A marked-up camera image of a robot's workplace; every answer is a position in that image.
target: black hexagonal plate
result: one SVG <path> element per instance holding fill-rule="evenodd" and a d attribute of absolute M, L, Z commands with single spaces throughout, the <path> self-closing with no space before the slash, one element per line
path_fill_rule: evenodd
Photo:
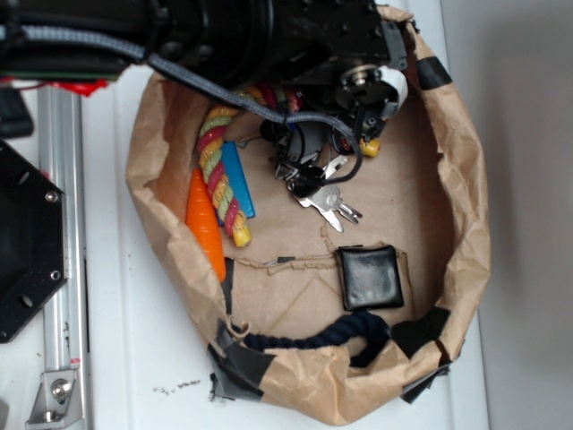
<path fill-rule="evenodd" d="M 0 343 L 65 282 L 64 194 L 0 141 Z"/>

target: black leather wallet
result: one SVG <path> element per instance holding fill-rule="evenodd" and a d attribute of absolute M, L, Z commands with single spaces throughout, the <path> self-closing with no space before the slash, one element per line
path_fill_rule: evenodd
<path fill-rule="evenodd" d="M 404 305 L 394 246 L 341 247 L 337 260 L 346 310 Z"/>

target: navy blue rope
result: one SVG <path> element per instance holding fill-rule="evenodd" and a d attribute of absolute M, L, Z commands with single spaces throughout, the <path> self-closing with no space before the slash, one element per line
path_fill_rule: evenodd
<path fill-rule="evenodd" d="M 389 339 L 389 327 L 378 315 L 366 311 L 343 315 L 324 331 L 308 339 L 293 340 L 262 334 L 249 334 L 244 339 L 247 347 L 262 352 L 269 348 L 316 349 L 340 346 L 350 339 L 362 336 L 367 346 L 350 360 L 352 367 L 367 367 L 380 354 Z"/>

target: paper bag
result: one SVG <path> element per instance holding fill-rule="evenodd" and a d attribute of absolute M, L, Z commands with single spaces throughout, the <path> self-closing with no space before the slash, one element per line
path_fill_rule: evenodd
<path fill-rule="evenodd" d="M 340 186 L 363 214 L 359 226 L 339 234 L 302 208 L 273 178 L 261 119 L 241 114 L 226 140 L 248 142 L 239 151 L 257 217 L 249 220 L 249 246 L 224 239 L 235 263 L 232 287 L 222 287 L 184 223 L 210 100 L 159 75 L 141 100 L 126 172 L 150 244 L 210 351 L 217 393 L 332 425 L 415 392 L 454 361 L 490 273 L 483 150 L 470 117 L 412 16 L 387 6 L 380 12 L 403 28 L 410 96 L 384 131 L 379 156 Z M 356 344 L 264 353 L 244 345 L 245 333 L 301 339 L 333 323 L 345 314 L 336 250 L 380 244 L 398 250 L 405 305 L 372 311 L 391 326 L 392 339 L 370 365 L 350 366 Z"/>

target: twisted rope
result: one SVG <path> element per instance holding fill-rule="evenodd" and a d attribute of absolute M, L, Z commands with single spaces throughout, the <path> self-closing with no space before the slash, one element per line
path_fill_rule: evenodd
<path fill-rule="evenodd" d="M 285 92 L 277 87 L 275 92 L 278 95 L 275 96 L 274 87 L 271 88 L 268 84 L 266 85 L 262 85 L 265 91 L 258 86 L 253 86 L 239 92 L 239 95 L 263 106 L 268 106 L 271 101 L 275 107 L 277 99 L 280 99 L 281 102 L 287 104 L 291 111 L 300 108 L 300 99 L 293 90 Z M 233 237 L 235 245 L 244 247 L 251 243 L 251 231 L 246 224 L 247 217 L 241 210 L 240 203 L 235 198 L 233 188 L 229 184 L 229 177 L 221 160 L 223 157 L 223 136 L 233 121 L 233 117 L 238 113 L 239 110 L 232 107 L 223 105 L 213 107 L 205 117 L 199 131 L 197 151 L 200 153 L 199 165 L 203 173 L 203 181 L 207 184 L 213 207 L 217 211 L 218 217 L 223 220 L 225 231 Z"/>
<path fill-rule="evenodd" d="M 352 367 L 367 367 L 389 340 L 389 327 L 378 315 L 366 311 L 343 315 L 324 331 L 308 339 L 293 340 L 262 334 L 249 334 L 244 339 L 247 347 L 262 352 L 272 348 L 316 349 L 340 346 L 350 339 L 362 336 L 368 344 L 360 354 L 350 360 Z"/>

